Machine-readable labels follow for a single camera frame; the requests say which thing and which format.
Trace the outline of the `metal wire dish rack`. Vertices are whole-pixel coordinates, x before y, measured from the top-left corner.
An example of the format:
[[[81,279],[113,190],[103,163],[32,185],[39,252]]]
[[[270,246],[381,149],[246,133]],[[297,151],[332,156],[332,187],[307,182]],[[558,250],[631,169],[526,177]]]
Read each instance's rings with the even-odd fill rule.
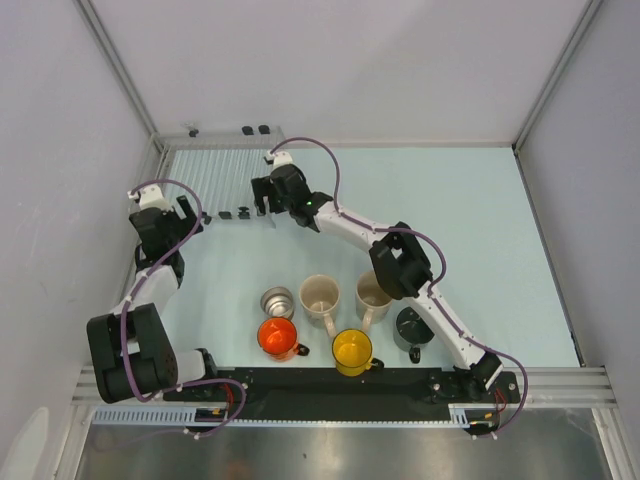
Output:
[[[284,139],[278,126],[165,135],[159,176],[190,187],[214,221],[260,220],[251,181],[270,173],[265,154]]]

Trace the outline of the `beige mug coral print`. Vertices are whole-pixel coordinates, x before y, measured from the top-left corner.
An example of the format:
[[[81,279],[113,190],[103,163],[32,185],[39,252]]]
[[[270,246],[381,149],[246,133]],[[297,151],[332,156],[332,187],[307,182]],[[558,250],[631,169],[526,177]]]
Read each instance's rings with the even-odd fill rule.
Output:
[[[333,339],[337,335],[335,320],[341,300],[337,281],[327,275],[312,275],[301,284],[299,300],[309,323]]]

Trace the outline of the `beige mug blue print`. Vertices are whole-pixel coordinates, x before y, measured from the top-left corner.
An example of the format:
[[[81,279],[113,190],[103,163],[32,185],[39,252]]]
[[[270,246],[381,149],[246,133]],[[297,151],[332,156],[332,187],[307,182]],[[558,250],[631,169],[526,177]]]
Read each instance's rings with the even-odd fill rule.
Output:
[[[361,329],[368,333],[371,326],[380,323],[388,314],[393,299],[381,288],[373,270],[363,273],[356,284],[356,313]]]

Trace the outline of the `yellow mug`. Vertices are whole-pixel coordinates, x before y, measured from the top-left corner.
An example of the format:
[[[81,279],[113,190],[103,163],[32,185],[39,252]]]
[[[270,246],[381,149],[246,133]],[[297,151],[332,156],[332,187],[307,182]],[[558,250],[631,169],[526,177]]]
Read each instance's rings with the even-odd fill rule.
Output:
[[[334,337],[331,350],[336,369],[344,376],[357,377],[384,368],[384,362],[374,357],[371,339],[361,330],[341,331]]]

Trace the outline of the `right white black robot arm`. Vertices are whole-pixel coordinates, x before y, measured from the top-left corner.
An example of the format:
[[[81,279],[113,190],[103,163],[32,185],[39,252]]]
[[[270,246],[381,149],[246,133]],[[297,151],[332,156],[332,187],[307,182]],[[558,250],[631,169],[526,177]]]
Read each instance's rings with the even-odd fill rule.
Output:
[[[436,284],[431,263],[419,244],[422,234],[405,223],[385,226],[339,205],[335,198],[310,190],[293,164],[278,166],[251,180],[260,216],[288,213],[296,223],[341,238],[366,252],[377,282],[394,300],[404,300],[447,346],[454,366],[463,371],[461,388],[473,401],[484,401],[497,389],[503,370],[498,355],[480,344],[447,304]]]

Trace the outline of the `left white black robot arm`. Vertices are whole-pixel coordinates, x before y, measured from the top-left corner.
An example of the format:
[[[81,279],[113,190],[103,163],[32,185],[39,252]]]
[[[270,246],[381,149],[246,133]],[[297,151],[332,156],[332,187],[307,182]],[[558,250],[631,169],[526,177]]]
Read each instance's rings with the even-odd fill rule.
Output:
[[[109,313],[87,323],[98,392],[108,404],[134,397],[130,379],[142,396],[181,384],[202,400],[220,390],[221,376],[208,351],[176,353],[161,321],[184,278],[184,259],[175,246],[190,232],[203,231],[187,198],[177,202],[184,217],[164,200],[142,201],[129,216],[140,240],[134,285]]]

